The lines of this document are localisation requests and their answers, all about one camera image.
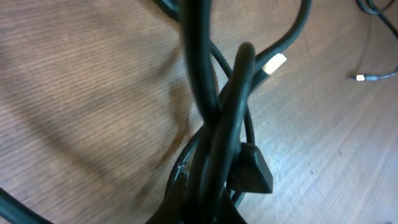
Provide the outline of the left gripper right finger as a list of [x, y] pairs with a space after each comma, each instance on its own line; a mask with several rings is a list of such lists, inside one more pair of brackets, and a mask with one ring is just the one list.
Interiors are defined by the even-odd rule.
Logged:
[[217, 222], [225, 224], [245, 223], [237, 207], [245, 193], [271, 194], [273, 176], [258, 147], [241, 144], [241, 150], [229, 171], [220, 204]]

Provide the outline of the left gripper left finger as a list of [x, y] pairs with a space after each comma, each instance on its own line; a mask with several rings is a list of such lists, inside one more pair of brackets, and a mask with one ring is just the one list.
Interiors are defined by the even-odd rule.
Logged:
[[155, 213], [146, 224], [184, 224], [183, 205], [187, 194], [188, 174], [184, 169], [177, 178]]

